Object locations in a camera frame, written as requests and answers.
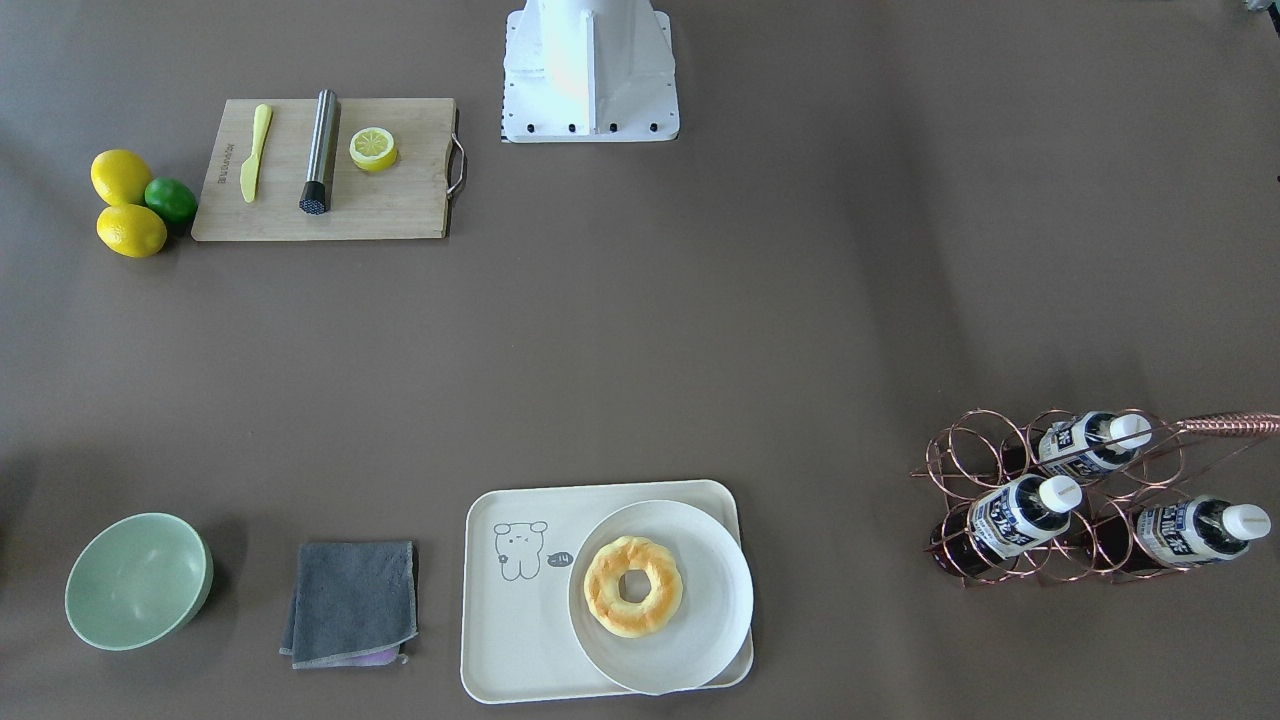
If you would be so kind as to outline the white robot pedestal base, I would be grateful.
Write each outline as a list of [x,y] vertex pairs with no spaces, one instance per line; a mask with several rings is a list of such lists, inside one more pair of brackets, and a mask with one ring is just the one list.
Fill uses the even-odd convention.
[[678,137],[672,23],[649,1],[527,1],[506,18],[503,69],[508,143]]

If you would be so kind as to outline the tea bottle rack front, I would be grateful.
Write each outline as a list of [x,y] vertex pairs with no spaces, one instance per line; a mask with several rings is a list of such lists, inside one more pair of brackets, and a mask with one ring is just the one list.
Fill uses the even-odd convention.
[[1190,570],[1240,557],[1271,528],[1271,516],[1254,503],[1201,495],[1101,521],[1091,564],[1130,575]]

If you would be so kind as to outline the yellow lemon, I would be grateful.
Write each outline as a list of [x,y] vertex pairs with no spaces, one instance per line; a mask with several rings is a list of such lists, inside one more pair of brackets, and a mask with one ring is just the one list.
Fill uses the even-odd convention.
[[152,256],[169,237],[160,215],[136,204],[104,208],[96,220],[96,231],[110,250],[128,258]]
[[128,149],[100,152],[91,163],[95,192],[108,206],[141,205],[154,174],[147,163]]

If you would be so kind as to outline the upper yellow lemon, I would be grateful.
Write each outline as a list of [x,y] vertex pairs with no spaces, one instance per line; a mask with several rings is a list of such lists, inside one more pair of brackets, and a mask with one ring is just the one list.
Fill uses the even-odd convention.
[[91,163],[95,192],[108,206],[141,205],[154,174],[147,163],[128,149],[100,152]]

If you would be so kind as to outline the bamboo cutting board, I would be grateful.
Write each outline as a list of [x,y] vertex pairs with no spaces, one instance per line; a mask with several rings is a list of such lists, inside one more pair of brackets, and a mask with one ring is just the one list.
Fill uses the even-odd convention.
[[[269,99],[256,197],[242,199],[260,100],[227,100],[191,234],[200,242],[442,240],[451,214],[451,168],[458,106],[452,97],[342,97],[326,174],[326,210],[300,208],[314,142],[317,99]],[[394,165],[376,173],[349,158],[355,132],[388,129]]]

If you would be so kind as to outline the half lemon slice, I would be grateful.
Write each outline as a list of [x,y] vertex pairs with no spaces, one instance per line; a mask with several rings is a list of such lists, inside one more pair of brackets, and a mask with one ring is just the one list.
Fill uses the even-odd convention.
[[393,167],[399,156],[394,135],[381,127],[367,127],[355,132],[349,140],[351,161],[367,173]]

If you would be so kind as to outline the yellow plastic knife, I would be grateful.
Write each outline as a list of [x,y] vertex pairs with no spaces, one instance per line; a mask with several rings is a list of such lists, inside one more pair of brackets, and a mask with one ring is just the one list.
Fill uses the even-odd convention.
[[239,191],[244,202],[253,202],[257,195],[260,164],[273,115],[270,104],[261,102],[253,110],[250,155],[239,169]]

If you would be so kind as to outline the glazed yellow donut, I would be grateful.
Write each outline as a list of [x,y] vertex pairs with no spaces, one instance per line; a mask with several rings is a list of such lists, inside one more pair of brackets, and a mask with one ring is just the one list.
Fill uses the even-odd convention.
[[596,551],[582,580],[588,611],[612,635],[637,639],[667,628],[684,601],[675,555],[641,536]]

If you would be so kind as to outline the grey folded cloth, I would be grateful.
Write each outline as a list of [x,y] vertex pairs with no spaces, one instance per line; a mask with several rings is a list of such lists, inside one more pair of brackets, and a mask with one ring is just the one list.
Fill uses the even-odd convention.
[[417,635],[411,541],[300,546],[279,647],[294,670],[403,664]]

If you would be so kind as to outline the mint green bowl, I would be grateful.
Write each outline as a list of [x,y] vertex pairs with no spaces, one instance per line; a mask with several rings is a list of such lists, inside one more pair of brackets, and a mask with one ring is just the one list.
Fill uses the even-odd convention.
[[189,523],[166,512],[136,514],[81,551],[67,579],[65,616],[86,644],[138,650],[188,624],[212,577],[210,548]]

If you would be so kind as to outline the cream serving tray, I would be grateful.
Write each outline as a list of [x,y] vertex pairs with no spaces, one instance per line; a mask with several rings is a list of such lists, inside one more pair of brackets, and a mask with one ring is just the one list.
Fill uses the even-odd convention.
[[[502,705],[641,694],[589,662],[567,600],[579,551],[593,528],[618,509],[654,500],[710,514],[741,548],[736,500],[712,479],[499,489],[472,503],[465,532],[460,675],[474,700]],[[753,660],[749,629],[730,665],[689,691],[733,685]]]

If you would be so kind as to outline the white round plate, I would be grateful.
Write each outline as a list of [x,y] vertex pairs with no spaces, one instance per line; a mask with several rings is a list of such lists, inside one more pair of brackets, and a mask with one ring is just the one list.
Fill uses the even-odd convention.
[[[669,623],[634,639],[595,619],[584,592],[590,561],[625,536],[666,547],[684,582]],[[710,514],[654,500],[618,509],[591,529],[571,573],[567,603],[576,641],[603,676],[626,691],[667,694],[707,684],[737,655],[753,619],[753,579],[737,541]]]

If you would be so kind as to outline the tea bottle rack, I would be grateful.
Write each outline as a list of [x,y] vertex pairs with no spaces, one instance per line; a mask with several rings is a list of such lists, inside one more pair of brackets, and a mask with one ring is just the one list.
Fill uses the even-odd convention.
[[1014,477],[1070,477],[1093,482],[1125,468],[1152,439],[1152,423],[1138,413],[1088,411],[1029,430],[1027,442],[1004,443],[1000,460]]
[[931,555],[954,577],[1010,569],[1028,551],[1061,536],[1083,497],[1070,477],[1025,474],[947,515],[931,534]]
[[1254,503],[1201,495],[1101,521],[1091,564],[1130,575],[1190,570],[1240,557],[1271,528],[1271,516]]

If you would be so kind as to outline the lower yellow lemon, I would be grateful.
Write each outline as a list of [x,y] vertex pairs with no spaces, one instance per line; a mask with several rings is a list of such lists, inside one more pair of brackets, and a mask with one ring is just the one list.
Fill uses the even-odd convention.
[[96,231],[110,250],[128,258],[152,256],[169,237],[160,215],[136,204],[104,208],[96,220]]

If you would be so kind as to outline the green lime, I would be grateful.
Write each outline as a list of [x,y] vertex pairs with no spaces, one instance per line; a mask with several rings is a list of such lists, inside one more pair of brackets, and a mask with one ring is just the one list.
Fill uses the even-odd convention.
[[198,200],[180,181],[156,177],[143,188],[143,205],[169,225],[186,225],[195,219]]

